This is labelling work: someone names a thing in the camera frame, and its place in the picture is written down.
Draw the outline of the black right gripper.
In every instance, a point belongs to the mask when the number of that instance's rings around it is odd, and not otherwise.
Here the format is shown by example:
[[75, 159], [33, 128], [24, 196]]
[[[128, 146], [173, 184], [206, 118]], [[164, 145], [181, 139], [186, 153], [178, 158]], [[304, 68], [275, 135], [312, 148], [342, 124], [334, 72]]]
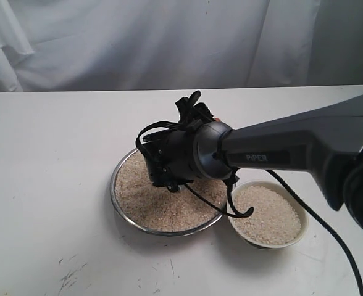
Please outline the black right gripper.
[[207, 105], [195, 100], [175, 103], [177, 123], [158, 121], [140, 131], [140, 153], [144, 156], [149, 179], [155, 187], [176, 192], [177, 187], [203, 179], [194, 159], [194, 138], [198, 129], [214, 121]]

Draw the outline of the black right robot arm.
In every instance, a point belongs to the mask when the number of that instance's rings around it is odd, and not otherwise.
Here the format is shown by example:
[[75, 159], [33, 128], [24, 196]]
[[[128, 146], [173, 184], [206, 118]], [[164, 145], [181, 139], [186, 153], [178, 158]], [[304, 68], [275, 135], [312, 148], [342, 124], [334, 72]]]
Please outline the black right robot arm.
[[306, 171], [329, 206], [345, 206], [363, 229], [363, 95], [240, 129], [217, 121], [200, 96], [177, 101], [178, 122], [153, 123], [136, 137], [154, 186], [234, 183], [240, 168]]

